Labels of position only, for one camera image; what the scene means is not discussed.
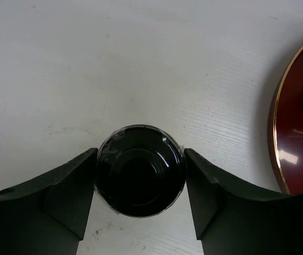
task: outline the black lid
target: black lid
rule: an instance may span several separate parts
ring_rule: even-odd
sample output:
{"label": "black lid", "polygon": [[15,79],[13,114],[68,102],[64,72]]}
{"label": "black lid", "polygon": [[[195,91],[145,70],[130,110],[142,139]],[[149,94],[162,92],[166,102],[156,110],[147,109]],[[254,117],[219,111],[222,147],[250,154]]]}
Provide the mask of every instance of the black lid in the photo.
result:
{"label": "black lid", "polygon": [[171,206],[185,183],[180,147],[164,131],[132,125],[113,133],[100,147],[96,189],[118,212],[147,217]]}

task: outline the white table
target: white table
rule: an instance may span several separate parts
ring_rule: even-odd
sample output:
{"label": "white table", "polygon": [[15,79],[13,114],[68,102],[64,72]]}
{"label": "white table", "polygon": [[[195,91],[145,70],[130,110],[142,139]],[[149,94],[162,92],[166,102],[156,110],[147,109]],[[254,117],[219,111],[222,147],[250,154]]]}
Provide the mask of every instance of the white table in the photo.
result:
{"label": "white table", "polygon": [[[146,123],[278,190],[266,122],[302,43],[301,0],[0,1],[0,189]],[[95,195],[86,254],[203,254],[187,191],[147,219]]]}

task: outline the black cylinder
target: black cylinder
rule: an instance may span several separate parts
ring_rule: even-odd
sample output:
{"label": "black cylinder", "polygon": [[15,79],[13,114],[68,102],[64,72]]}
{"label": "black cylinder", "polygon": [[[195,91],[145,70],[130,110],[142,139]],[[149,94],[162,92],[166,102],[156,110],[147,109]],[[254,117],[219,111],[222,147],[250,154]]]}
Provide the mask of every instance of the black cylinder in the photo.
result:
{"label": "black cylinder", "polygon": [[184,156],[170,135],[153,126],[127,126],[99,149],[96,191],[119,213],[148,217],[175,202],[185,173]]}

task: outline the red plate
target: red plate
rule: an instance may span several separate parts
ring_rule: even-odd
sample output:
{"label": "red plate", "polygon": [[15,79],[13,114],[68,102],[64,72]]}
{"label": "red plate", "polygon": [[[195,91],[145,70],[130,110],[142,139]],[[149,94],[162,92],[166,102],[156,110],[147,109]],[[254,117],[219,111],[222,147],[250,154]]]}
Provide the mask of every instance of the red plate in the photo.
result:
{"label": "red plate", "polygon": [[303,46],[289,63],[273,97],[268,139],[282,192],[303,193]]}

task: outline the white surface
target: white surface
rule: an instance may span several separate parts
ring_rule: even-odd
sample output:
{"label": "white surface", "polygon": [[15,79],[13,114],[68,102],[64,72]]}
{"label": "white surface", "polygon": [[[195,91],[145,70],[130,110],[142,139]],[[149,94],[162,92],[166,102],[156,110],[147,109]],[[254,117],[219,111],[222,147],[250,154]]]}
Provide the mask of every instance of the white surface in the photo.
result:
{"label": "white surface", "polygon": [[[277,190],[267,115],[302,43],[301,0],[0,1],[0,189],[146,123]],[[147,219],[95,196],[86,254],[203,254],[187,192]]]}

